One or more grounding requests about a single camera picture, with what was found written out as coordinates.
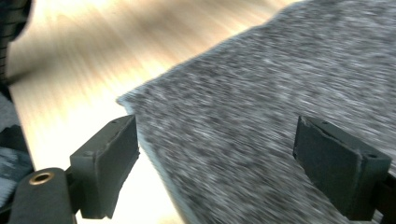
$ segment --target gray carpet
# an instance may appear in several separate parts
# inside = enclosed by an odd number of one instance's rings
[[[292,157],[297,119],[395,159],[395,74],[396,1],[304,1],[118,102],[189,222],[349,223]]]

